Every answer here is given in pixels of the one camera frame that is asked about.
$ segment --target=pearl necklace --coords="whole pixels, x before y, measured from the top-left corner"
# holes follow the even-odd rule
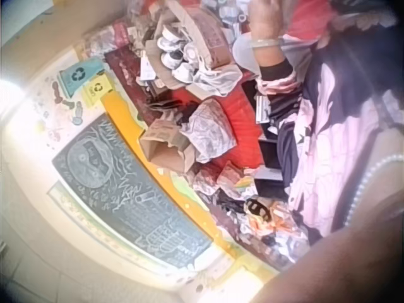
[[[353,202],[351,204],[351,207],[349,209],[348,212],[348,217],[345,220],[344,225],[347,226],[350,224],[351,219],[352,219],[352,215],[354,213],[354,211],[357,209],[359,202],[362,198],[363,192],[366,188],[366,185],[369,183],[369,181],[374,177],[374,175],[376,175],[376,172],[378,172],[379,170],[381,170],[384,166],[386,166],[387,164],[391,163],[391,162],[404,162],[404,155],[400,155],[400,154],[394,154],[388,157],[383,158],[382,160],[378,161],[378,163],[376,163],[375,165],[373,165],[365,174],[365,176],[363,177],[362,181],[360,182],[356,193],[355,193],[355,197],[353,198]]]

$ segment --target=person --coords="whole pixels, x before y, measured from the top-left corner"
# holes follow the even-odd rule
[[[332,2],[344,15],[302,83],[279,45],[282,1],[249,4],[289,207],[325,236],[254,303],[404,301],[401,25],[376,0],[368,12],[363,1]]]

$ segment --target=bracelet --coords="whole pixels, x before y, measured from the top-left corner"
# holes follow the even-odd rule
[[[257,49],[260,47],[267,47],[267,46],[276,46],[280,45],[283,42],[283,39],[259,39],[259,40],[252,40],[250,45],[253,49]]]

